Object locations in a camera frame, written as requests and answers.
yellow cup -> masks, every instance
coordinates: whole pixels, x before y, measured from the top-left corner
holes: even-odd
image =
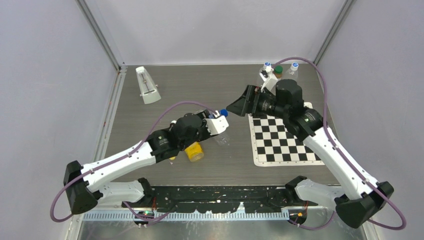
[[[190,162],[196,162],[202,159],[205,156],[205,153],[203,152],[202,146],[200,146],[200,143],[195,141],[193,144],[188,146],[184,152],[187,154],[188,159]]]

white wall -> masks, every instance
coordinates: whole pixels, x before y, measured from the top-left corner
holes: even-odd
[[[357,0],[319,67],[340,141],[380,181],[408,221],[385,240],[423,239],[424,2]],[[390,206],[376,215],[399,226]]]
[[[313,60],[345,1],[90,2],[125,64],[167,65]]]
[[[0,239],[64,239],[50,204],[94,156],[115,69],[75,1],[2,0],[0,73]]]

water bottle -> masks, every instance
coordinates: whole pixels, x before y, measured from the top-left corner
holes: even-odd
[[[226,109],[222,109],[222,110],[219,111],[219,114],[227,117],[228,111]],[[229,146],[230,145],[230,137],[228,136],[228,133],[226,131],[214,136],[213,138],[215,139],[215,141],[218,143],[219,146]]]
[[[297,62],[293,62],[290,68],[285,71],[284,75],[281,79],[293,79],[295,81],[298,80],[298,68],[299,64]]]
[[[268,74],[272,71],[272,69],[273,69],[273,67],[272,67],[270,62],[265,62],[263,64],[263,66],[259,69],[259,73],[258,73],[258,76],[257,76],[257,81],[256,81],[257,86],[261,87],[262,84],[264,84],[264,79],[261,77],[261,76],[263,76],[263,71],[266,72],[265,75],[264,75],[264,78],[266,79],[268,77]]]

black square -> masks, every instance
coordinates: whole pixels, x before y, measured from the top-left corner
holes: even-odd
[[[307,161],[308,157],[306,156],[306,153],[298,153],[299,155],[299,160],[300,161]]]
[[[257,154],[265,154],[265,147],[264,146],[258,146],[257,147]]]
[[[260,126],[261,120],[260,119],[253,119],[253,126]]]
[[[292,157],[290,156],[290,154],[284,153],[284,154],[282,154],[282,160],[284,162],[290,162],[292,160]]]
[[[262,132],[263,133],[269,133],[270,132],[270,127],[269,126],[262,126]]]
[[[283,125],[277,125],[277,131],[279,131],[279,132],[285,132],[286,129],[284,128]]]
[[[265,145],[265,147],[273,146],[273,142],[270,139],[263,140],[263,144]]]
[[[281,154],[281,147],[273,146],[272,151],[274,152],[274,154]]]
[[[256,132],[256,133],[254,134],[254,137],[255,137],[256,139],[264,139],[264,135],[262,134],[262,132]]]
[[[276,120],[275,119],[268,119],[268,125],[276,126],[277,125]]]
[[[279,139],[278,132],[271,132],[271,139]]]
[[[288,146],[288,151],[291,154],[297,154],[298,153],[298,148],[296,146]]]
[[[289,143],[287,143],[287,139],[280,139],[279,140],[279,144],[281,146],[288,146],[289,145]]]
[[[295,138],[295,136],[293,136],[293,134],[291,134],[290,132],[286,132],[285,135],[288,139],[294,139]]]
[[[273,154],[268,154],[268,155],[266,155],[266,161],[267,162],[275,162],[276,158],[274,157]]]
[[[312,149],[310,149],[309,147],[305,146],[305,151],[308,154],[312,154],[314,151],[312,151]]]

chessboard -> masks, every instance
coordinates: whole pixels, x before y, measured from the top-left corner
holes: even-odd
[[[324,165],[323,161],[273,116],[249,116],[253,161],[259,167]]]

